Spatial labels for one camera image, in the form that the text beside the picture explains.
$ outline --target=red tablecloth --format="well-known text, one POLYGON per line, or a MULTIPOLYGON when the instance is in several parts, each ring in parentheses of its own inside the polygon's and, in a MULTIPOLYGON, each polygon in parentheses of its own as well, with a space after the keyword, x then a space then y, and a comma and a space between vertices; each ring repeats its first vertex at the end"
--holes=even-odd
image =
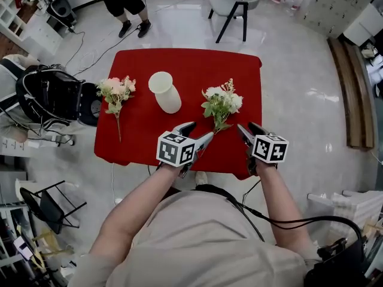
POLYGON ((246 146, 241 141, 236 124, 247 126, 249 121, 262 123, 260 67, 256 56, 198 49, 139 49, 120 51, 113 61, 110 78, 136 79, 136 92, 121 110, 122 142, 118 140, 117 123, 113 114, 106 114, 103 101, 97 126, 95 154, 110 163, 130 162, 157 165, 157 138, 175 126, 196 121, 191 138, 213 129, 212 117, 204 118, 201 91, 219 86, 233 78, 236 93, 244 97, 240 113, 231 115, 228 130, 214 135, 203 157, 193 170, 233 173, 239 179, 248 177, 245 165, 246 146), (148 80, 157 71, 169 72, 182 101, 181 109, 167 114, 159 107, 148 88, 148 80))

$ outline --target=hand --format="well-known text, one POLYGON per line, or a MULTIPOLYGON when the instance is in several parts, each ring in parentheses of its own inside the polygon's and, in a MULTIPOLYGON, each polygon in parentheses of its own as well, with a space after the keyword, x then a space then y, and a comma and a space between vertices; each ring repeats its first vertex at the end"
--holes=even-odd
POLYGON ((276 169, 275 164, 267 164, 264 161, 261 161, 260 159, 256 158, 256 172, 257 174, 261 174, 266 169, 276 169))

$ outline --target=black and white marker cube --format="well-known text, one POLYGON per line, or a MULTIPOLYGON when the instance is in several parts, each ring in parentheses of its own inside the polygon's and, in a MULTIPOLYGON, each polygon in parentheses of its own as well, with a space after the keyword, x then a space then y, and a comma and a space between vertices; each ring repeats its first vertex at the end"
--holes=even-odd
POLYGON ((275 135, 256 135, 252 156, 265 163, 283 163, 286 158, 288 141, 275 135))
POLYGON ((156 158, 171 166, 180 167, 194 158, 195 140, 171 132, 158 138, 156 158))

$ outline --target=white flower bouquet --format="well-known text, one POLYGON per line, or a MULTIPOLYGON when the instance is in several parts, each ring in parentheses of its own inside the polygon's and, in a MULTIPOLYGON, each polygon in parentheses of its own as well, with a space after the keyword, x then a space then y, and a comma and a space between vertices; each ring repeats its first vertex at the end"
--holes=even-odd
POLYGON ((99 89, 98 96, 105 97, 105 101, 108 103, 108 109, 105 112, 114 114, 117 119, 118 137, 121 142, 120 112, 123 101, 133 97, 130 93, 136 90, 136 80, 131 81, 129 76, 122 81, 119 78, 106 79, 101 81, 97 88, 99 89))
POLYGON ((215 134, 232 126, 232 124, 226 124, 226 120, 230 114, 239 112, 242 106, 243 97, 238 96, 234 91, 233 79, 221 86, 209 87, 206 93, 202 91, 207 100, 201 105, 205 108, 203 115, 205 118, 213 116, 215 134))

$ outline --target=tiled floor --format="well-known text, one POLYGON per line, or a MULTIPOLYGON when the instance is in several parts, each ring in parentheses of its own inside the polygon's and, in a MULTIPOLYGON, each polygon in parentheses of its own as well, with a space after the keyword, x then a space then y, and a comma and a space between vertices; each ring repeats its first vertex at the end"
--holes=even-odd
MULTIPOLYGON (((142 39, 137 32, 107 52, 101 61, 78 77, 97 82, 106 78, 114 55, 134 48, 182 47, 234 51, 259 56, 263 66, 263 125, 290 141, 287 161, 279 165, 300 208, 306 212, 307 193, 340 193, 343 189, 373 188, 377 163, 368 153, 346 147, 345 112, 332 55, 323 36, 294 22, 275 5, 262 1, 249 13, 248 39, 242 42, 242 19, 232 20, 220 44, 215 44, 224 18, 208 20, 203 0, 146 0, 153 23, 142 39)), ((89 66, 108 47, 116 44, 119 22, 104 4, 78 12, 76 30, 85 31, 84 45, 68 65, 69 73, 89 66)), ((138 17, 131 17, 133 25, 138 17)), ((80 35, 68 35, 55 62, 65 64, 80 45, 80 35)), ((77 137, 75 146, 41 148, 29 161, 31 179, 48 185, 66 179, 79 185, 88 205, 77 215, 79 230, 65 228, 62 238, 77 254, 87 252, 99 227, 114 206, 111 165, 93 153, 94 129, 77 137)), ((146 166, 114 167, 116 197, 124 197, 148 176, 146 166)), ((209 174, 211 183, 242 197, 255 177, 239 182, 233 175, 209 174)), ((193 175, 177 181, 179 188, 193 187, 193 175)), ((261 187, 247 204, 266 213, 261 187)), ((272 240, 267 223, 255 220, 265 238, 272 240)))

